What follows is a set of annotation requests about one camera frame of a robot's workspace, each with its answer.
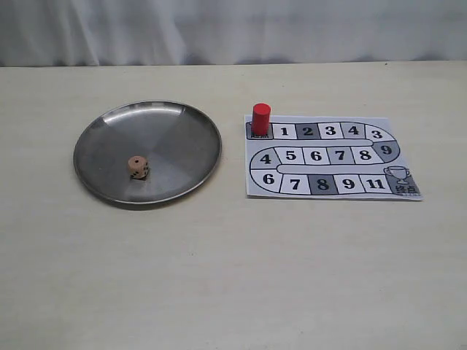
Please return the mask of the red cylinder game piece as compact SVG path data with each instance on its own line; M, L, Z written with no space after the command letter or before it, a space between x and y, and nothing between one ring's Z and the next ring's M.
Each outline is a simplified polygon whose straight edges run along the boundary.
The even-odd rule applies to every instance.
M251 131L255 136L265 136L269 130L271 107L265 103L254 105L252 110Z

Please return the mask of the wooden die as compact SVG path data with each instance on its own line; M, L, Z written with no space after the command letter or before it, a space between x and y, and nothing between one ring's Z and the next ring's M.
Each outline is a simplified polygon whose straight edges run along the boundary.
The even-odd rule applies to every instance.
M132 179L145 179L149 173L149 163L145 157L135 155L128 159L128 171Z

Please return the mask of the round steel plate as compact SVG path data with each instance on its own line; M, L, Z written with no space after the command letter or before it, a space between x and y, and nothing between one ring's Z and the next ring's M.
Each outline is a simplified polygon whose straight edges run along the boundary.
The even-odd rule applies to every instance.
M132 179L128 159L149 163ZM73 165L83 187L99 200L130 209L160 206L196 191L220 163L222 139L199 109L174 101L137 101L111 109L80 135Z

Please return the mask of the paper game board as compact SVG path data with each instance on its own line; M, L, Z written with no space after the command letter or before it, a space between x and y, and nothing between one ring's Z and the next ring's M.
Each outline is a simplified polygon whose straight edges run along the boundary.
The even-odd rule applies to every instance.
M270 117L265 136L244 117L249 196L421 201L387 118Z

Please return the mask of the white backdrop curtain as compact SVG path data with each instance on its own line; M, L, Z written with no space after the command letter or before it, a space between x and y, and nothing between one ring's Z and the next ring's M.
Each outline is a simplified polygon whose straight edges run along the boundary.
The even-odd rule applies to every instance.
M466 58L464 1L3 1L2 66Z

